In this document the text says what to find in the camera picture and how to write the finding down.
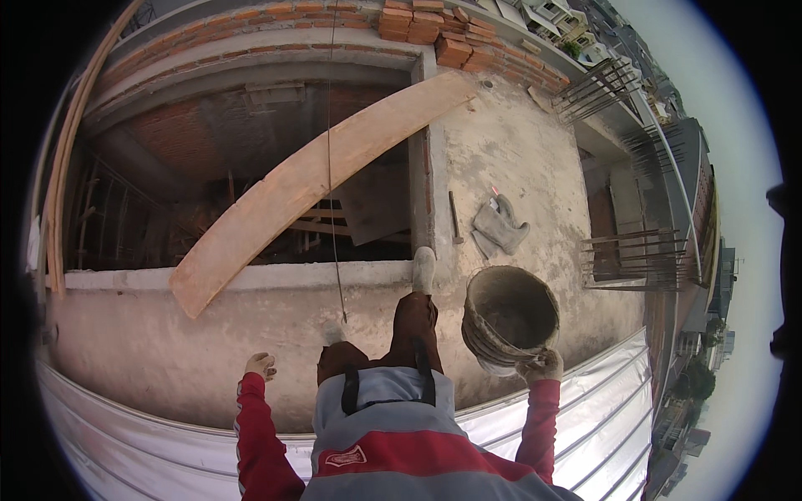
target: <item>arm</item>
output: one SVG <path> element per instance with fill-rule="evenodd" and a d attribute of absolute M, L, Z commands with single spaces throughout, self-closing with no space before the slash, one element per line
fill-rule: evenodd
<path fill-rule="evenodd" d="M 266 354 L 262 358 L 273 359 Z M 257 367 L 259 372 L 253 372 L 248 371 L 253 368 L 251 361 L 237 388 L 239 413 L 234 420 L 240 494 L 245 501 L 300 499 L 305 488 L 304 482 L 295 474 L 284 456 L 287 448 L 276 437 L 276 427 L 270 418 L 270 407 L 265 403 L 265 378 L 273 378 L 275 369 L 268 369 L 273 363 L 262 362 L 262 365 L 267 366 L 261 370 Z"/>
<path fill-rule="evenodd" d="M 516 463 L 532 467 L 547 484 L 554 473 L 554 435 L 560 405 L 560 382 L 541 379 L 529 386 L 529 410 L 521 432 Z"/>
<path fill-rule="evenodd" d="M 531 466 L 544 482 L 552 485 L 563 363 L 560 354 L 550 348 L 543 349 L 537 358 L 515 367 L 529 384 L 529 409 L 515 460 Z"/>

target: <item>brown trousers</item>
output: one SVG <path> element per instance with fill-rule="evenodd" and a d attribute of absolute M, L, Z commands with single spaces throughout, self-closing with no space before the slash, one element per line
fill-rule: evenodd
<path fill-rule="evenodd" d="M 371 367 L 416 368 L 415 348 L 412 345 L 415 337 L 420 337 L 426 346 L 432 369 L 442 374 L 443 365 L 437 353 L 436 324 L 437 308 L 431 302 L 431 296 L 421 292 L 409 293 L 395 307 L 390 351 L 379 360 L 368 360 L 367 355 L 348 341 L 324 346 L 318 362 L 318 386 L 332 376 L 345 373 L 348 365 L 353 365 L 356 370 Z"/>

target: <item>mortar bucket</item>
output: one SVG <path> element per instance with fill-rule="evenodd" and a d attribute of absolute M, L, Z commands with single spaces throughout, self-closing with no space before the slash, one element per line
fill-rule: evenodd
<path fill-rule="evenodd" d="M 490 374 L 513 375 L 516 362 L 552 346 L 559 328 L 554 295 L 526 270 L 491 266 L 468 282 L 462 338 Z"/>

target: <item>white glove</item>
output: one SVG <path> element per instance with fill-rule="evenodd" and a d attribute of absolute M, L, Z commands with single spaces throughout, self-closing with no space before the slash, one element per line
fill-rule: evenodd
<path fill-rule="evenodd" d="M 531 385 L 541 379 L 562 380 L 562 357 L 551 348 L 544 348 L 540 355 L 532 362 L 518 362 L 515 370 L 526 384 Z"/>
<path fill-rule="evenodd" d="M 276 375 L 276 370 L 273 368 L 273 364 L 276 363 L 276 358 L 270 356 L 266 353 L 255 354 L 251 358 L 248 359 L 248 363 L 245 364 L 245 373 L 248 372 L 255 372 L 259 374 L 265 379 L 265 382 L 269 382 L 273 380 L 273 376 Z"/>

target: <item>shirt logo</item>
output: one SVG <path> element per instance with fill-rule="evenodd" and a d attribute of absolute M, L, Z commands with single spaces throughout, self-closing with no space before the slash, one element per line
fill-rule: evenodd
<path fill-rule="evenodd" d="M 360 446 L 356 446 L 348 452 L 332 454 L 326 458 L 326 464 L 330 464 L 331 466 L 337 468 L 344 467 L 346 464 L 354 463 L 367 463 L 365 453 L 362 452 L 362 448 Z"/>

